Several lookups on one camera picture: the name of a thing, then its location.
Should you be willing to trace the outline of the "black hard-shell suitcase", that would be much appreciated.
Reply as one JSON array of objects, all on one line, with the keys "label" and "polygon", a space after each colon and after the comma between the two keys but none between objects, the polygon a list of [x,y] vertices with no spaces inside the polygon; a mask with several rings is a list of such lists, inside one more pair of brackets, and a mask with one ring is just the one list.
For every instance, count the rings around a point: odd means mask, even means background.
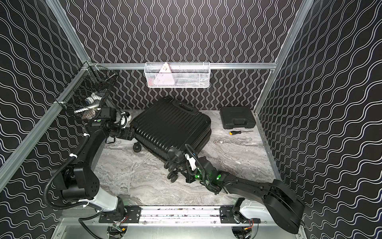
[{"label": "black hard-shell suitcase", "polygon": [[164,162],[168,179],[175,182],[182,174],[187,183],[196,178],[187,166],[186,145],[200,153],[211,137],[211,119],[198,109],[164,97],[130,122],[134,138]]}]

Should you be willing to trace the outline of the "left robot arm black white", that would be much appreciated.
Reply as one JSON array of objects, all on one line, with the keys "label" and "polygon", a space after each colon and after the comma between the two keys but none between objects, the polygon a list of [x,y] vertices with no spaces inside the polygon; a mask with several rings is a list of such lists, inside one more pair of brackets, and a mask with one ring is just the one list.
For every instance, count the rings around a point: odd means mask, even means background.
[{"label": "left robot arm black white", "polygon": [[69,158],[51,171],[43,191],[47,206],[66,210],[77,206],[94,208],[107,220],[120,221],[126,217],[121,198],[103,190],[92,169],[108,138],[124,139],[128,135],[130,113],[115,108],[100,108],[83,128],[83,141]]}]

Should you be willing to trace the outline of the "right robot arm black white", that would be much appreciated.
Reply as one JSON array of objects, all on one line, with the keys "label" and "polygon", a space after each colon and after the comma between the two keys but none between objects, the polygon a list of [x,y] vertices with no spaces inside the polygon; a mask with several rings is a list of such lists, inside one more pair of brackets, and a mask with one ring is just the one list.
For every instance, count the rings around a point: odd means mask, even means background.
[{"label": "right robot arm black white", "polygon": [[241,196],[240,201],[252,200],[264,205],[273,221],[283,230],[297,234],[303,223],[305,204],[280,180],[262,183],[240,178],[226,171],[217,170],[210,161],[201,157],[191,163],[184,159],[176,162],[172,173],[182,173],[187,183],[199,181],[208,191]]}]

